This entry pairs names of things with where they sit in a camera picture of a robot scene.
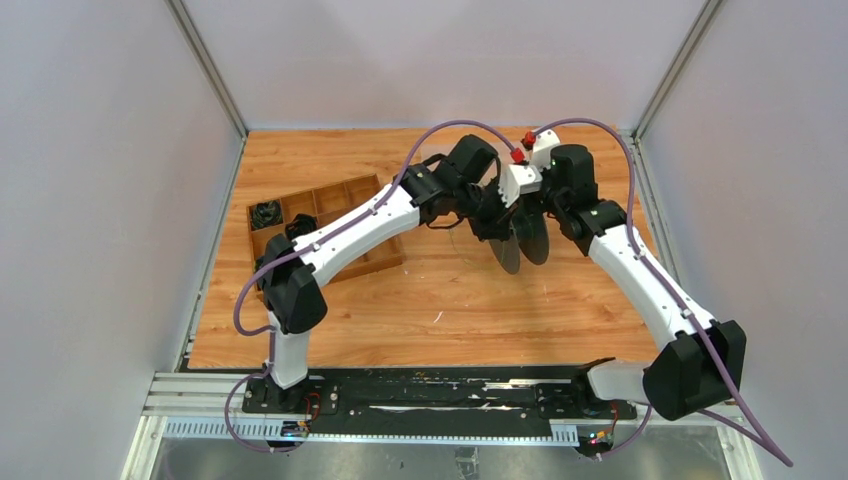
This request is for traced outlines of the dark grey spool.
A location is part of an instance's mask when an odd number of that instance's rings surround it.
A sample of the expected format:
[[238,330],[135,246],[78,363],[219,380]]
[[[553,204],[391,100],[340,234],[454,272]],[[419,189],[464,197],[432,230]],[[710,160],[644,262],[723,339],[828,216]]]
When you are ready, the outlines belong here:
[[510,220],[509,237],[506,240],[488,241],[495,260],[510,275],[520,271],[521,261],[534,265],[547,262],[550,252],[549,233],[545,214],[538,209],[521,207]]

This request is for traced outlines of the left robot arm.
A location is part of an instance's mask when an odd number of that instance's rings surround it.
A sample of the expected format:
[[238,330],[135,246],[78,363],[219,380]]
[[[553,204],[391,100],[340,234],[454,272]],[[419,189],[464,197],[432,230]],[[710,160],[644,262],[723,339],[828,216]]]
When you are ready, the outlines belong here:
[[267,361],[271,404],[293,413],[305,403],[310,332],[328,312],[323,287],[375,247],[440,216],[493,223],[497,216],[486,213],[484,204],[500,200],[498,182],[479,183],[499,165],[497,150],[469,134],[446,154],[406,164],[374,198],[329,225],[268,242],[257,285],[273,335]]

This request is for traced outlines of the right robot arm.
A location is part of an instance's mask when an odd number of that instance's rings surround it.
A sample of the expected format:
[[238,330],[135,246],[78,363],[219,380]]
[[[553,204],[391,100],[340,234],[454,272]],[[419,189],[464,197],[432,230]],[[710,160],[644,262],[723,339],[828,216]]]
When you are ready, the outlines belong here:
[[612,400],[650,405],[678,420],[737,393],[747,338],[734,320],[717,321],[647,249],[629,215],[598,195],[594,159],[577,144],[536,147],[536,192],[563,236],[601,267],[633,305],[659,350],[649,364],[598,361],[571,390],[574,408],[595,417]]

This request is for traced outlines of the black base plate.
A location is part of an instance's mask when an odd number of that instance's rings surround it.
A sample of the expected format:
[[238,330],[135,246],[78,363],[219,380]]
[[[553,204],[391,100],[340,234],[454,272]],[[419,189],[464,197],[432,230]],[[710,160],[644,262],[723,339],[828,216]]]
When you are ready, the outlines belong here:
[[633,420],[622,400],[595,398],[585,365],[313,368],[291,389],[250,379],[250,414],[303,418],[311,435],[415,440],[559,440],[555,422]]

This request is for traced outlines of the aluminium frame rail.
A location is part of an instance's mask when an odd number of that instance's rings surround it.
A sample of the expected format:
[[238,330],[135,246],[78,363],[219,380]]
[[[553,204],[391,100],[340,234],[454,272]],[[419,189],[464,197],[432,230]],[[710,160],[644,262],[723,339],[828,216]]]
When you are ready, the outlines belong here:
[[758,479],[732,405],[667,421],[574,366],[158,373],[125,479]]

